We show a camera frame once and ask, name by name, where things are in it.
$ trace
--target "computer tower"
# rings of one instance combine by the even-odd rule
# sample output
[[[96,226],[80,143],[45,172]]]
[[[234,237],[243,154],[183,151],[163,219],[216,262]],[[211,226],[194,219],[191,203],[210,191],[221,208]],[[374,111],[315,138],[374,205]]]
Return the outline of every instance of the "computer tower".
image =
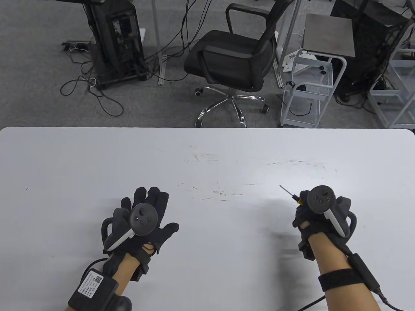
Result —
[[[331,16],[350,18],[355,58],[347,67],[336,93],[369,90],[409,27],[409,20],[374,0],[336,0]]]
[[[120,79],[136,74],[144,80],[148,70],[135,6],[128,0],[105,0],[100,5],[92,5],[91,10],[100,38],[102,61],[107,67],[111,64]]]

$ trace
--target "gray carpet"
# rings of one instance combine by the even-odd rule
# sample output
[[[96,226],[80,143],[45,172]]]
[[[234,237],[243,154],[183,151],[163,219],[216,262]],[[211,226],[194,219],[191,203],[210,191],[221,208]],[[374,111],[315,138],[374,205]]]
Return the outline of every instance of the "gray carpet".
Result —
[[[269,9],[272,0],[237,0],[237,3]],[[138,0],[137,11],[140,27],[147,29],[145,53],[155,51],[151,2]],[[227,30],[225,8],[230,1],[213,0],[198,38],[212,29]],[[162,43],[166,44],[180,29],[186,2],[157,0]],[[329,14],[333,3],[327,0],[303,1],[294,32],[302,33],[306,12]],[[198,0],[189,12],[189,32],[193,36],[204,6]],[[260,17],[242,13],[232,15],[235,32],[259,38],[264,29]],[[68,39],[88,40],[92,36],[81,5],[43,0],[0,1],[0,129],[7,126],[117,126],[117,127],[190,127],[199,112],[219,99],[218,94],[205,92],[194,96],[194,89],[206,81],[188,76],[179,82],[157,85],[157,78],[146,82],[129,82],[106,90],[106,95],[118,100],[125,107],[121,117],[106,115],[98,101],[86,94],[85,85],[78,87],[69,97],[63,97],[59,88],[68,80],[79,76],[79,65],[72,64],[62,52],[61,42]],[[299,47],[300,37],[295,35],[290,48]],[[179,45],[177,38],[171,45]],[[81,55],[75,59],[83,61]],[[182,58],[168,61],[167,79],[185,75]],[[269,74],[260,92],[268,101],[268,115],[259,112],[260,106],[242,102],[250,127],[276,127],[281,93],[273,74]],[[106,109],[114,114],[119,107],[103,100]],[[232,107],[223,106],[208,114],[205,127],[237,127]],[[323,128],[377,128],[377,116],[364,110],[342,107],[330,103],[320,127]]]

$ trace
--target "forearm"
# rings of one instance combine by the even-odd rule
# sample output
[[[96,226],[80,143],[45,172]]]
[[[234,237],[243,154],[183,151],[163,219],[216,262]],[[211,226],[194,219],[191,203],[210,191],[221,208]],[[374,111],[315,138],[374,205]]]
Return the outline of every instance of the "forearm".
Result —
[[[312,235],[308,242],[320,274],[352,268],[346,255],[324,233]],[[325,294],[329,311],[380,311],[372,293],[363,283],[329,289]]]
[[[150,255],[154,251],[154,246],[150,244],[146,244],[144,250]],[[121,296],[124,292],[125,288],[127,287],[128,283],[131,280],[132,275],[134,274],[135,270],[140,265],[140,262],[130,254],[125,254],[124,259],[118,266],[117,272],[112,277],[114,280],[118,282],[118,288],[115,291],[115,294]],[[65,311],[76,311],[71,307],[67,307]]]

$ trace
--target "black glove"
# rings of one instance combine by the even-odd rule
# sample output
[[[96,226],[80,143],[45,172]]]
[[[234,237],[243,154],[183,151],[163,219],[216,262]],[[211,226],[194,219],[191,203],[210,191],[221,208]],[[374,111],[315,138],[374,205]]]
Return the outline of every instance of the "black glove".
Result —
[[[301,242],[298,244],[298,249],[303,252],[304,258],[308,260],[314,260],[314,254],[311,246],[308,242],[308,238],[316,233],[323,232],[327,235],[330,241],[340,249],[344,254],[352,254],[349,248],[346,246],[347,241],[352,236],[356,227],[356,217],[352,212],[349,212],[348,217],[351,218],[350,235],[347,238],[341,237],[330,220],[326,219],[323,214],[317,214],[313,212],[307,205],[307,196],[309,191],[300,192],[300,200],[302,205],[297,207],[295,212],[295,220],[293,221],[293,227],[298,228],[301,232]],[[338,197],[336,202],[341,204],[343,197]],[[308,221],[310,224],[304,229],[300,228],[300,225]]]
[[[134,203],[131,205],[131,201],[128,197],[121,200],[121,208],[115,209],[112,217],[112,231],[117,232],[119,228],[125,228],[128,226],[128,219],[131,213],[132,207],[140,203],[148,203],[154,206],[159,216],[157,225],[155,229],[146,236],[137,236],[134,235],[132,238],[126,239],[121,245],[111,252],[104,250],[104,253],[109,254],[110,258],[105,262],[103,267],[103,273],[108,276],[113,276],[118,270],[118,266],[124,259],[126,253],[137,258],[140,262],[140,266],[135,271],[132,276],[132,281],[138,281],[141,275],[146,274],[148,271],[148,263],[150,262],[150,257],[156,252],[159,253],[160,247],[164,242],[173,235],[173,233],[179,230],[179,225],[176,223],[170,223],[164,228],[160,228],[160,223],[163,219],[164,212],[166,211],[167,202],[168,202],[168,193],[160,192],[157,187],[151,187],[148,191],[146,198],[147,190],[144,187],[138,188],[134,193]],[[144,249],[146,248],[145,244],[151,244],[154,246],[154,251],[149,255]]]

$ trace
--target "black chair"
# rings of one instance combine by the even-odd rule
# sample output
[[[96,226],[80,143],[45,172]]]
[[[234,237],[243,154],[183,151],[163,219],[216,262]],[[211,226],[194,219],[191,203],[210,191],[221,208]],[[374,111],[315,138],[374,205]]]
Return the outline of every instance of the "black chair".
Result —
[[[195,127],[202,127],[203,116],[219,105],[230,101],[238,115],[239,122],[246,127],[245,116],[239,109],[237,100],[257,100],[264,104],[261,111],[268,113],[269,107],[264,98],[251,95],[236,95],[237,90],[258,92],[262,89],[264,77],[273,66],[276,56],[275,29],[276,24],[285,10],[294,0],[277,0],[270,12],[232,3],[226,9],[226,21],[229,32],[212,30],[196,43],[191,49],[184,64],[184,70],[199,77],[206,78],[209,84],[221,84],[229,88],[221,91],[210,85],[196,89],[195,94],[201,95],[203,89],[224,95],[220,101],[202,110],[196,120]],[[234,34],[229,18],[229,11],[259,15],[266,20],[266,30],[259,40]]]

